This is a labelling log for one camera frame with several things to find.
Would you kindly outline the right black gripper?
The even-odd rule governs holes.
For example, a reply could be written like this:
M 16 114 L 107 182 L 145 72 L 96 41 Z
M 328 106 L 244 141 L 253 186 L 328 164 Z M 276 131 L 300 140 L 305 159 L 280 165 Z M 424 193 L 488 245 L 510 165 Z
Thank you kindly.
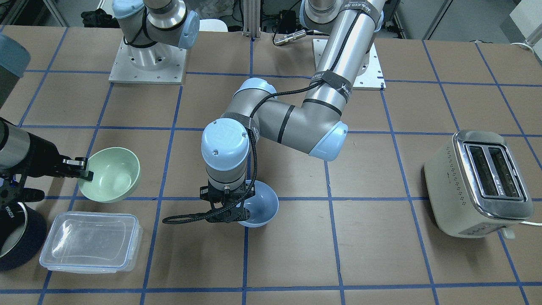
M 25 188 L 28 176 L 93 181 L 94 173 L 88 168 L 88 158 L 66 159 L 52 142 L 38 136 L 2 136 L 0 161 L 1 178 L 17 181 L 22 188 L 10 192 L 9 203 L 40 202 L 45 198 L 43 190 Z

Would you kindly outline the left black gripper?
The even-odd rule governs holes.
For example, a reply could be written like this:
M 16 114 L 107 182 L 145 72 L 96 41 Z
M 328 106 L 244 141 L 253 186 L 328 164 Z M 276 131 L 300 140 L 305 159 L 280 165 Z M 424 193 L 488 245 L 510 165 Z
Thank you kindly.
M 255 182 L 243 182 L 238 188 L 225 186 L 219 190 L 210 183 L 200 187 L 200 199 L 211 204 L 211 210 L 200 216 L 210 216 L 209 223 L 242 222 L 250 218 L 250 211 L 243 206 L 246 199 L 255 195 Z

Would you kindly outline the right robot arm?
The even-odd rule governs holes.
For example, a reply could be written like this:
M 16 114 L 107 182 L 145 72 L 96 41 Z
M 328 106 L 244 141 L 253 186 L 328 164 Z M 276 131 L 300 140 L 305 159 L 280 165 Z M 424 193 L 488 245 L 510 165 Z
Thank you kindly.
M 12 90 L 30 62 L 29 52 L 17 41 L 4 34 L 0 35 L 1 105 L 4 105 Z M 28 189 L 28 176 L 81 178 L 93 180 L 88 158 L 74 158 L 61 155 L 56 145 L 29 133 L 4 118 L 0 124 L 0 168 L 1 205 L 12 203 L 39 202 L 44 191 Z

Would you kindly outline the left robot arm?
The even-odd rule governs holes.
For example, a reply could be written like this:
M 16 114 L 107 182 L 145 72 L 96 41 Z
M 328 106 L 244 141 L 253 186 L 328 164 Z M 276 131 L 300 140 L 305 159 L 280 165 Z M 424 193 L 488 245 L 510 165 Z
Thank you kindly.
M 222 116 L 202 133 L 207 185 L 200 195 L 210 209 L 163 222 L 248 220 L 261 138 L 324 161 L 336 159 L 348 131 L 341 121 L 344 108 L 382 24 L 383 8 L 383 0 L 303 0 L 300 23 L 327 35 L 314 75 L 305 87 L 283 92 L 261 78 L 244 81 Z

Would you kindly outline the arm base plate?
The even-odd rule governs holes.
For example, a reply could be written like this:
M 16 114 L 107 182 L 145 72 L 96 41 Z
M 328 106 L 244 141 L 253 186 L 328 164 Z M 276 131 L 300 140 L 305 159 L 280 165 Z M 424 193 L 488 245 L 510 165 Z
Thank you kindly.
M 327 44 L 327 39 L 313 39 L 314 67 L 317 68 Z M 363 65 L 358 71 L 354 81 L 354 90 L 382 90 L 386 89 L 385 79 L 382 73 L 381 64 L 377 56 L 375 45 L 371 46 L 368 55 L 364 57 Z
M 124 84 L 182 85 L 187 54 L 187 50 L 164 43 L 136 48 L 122 39 L 108 80 Z

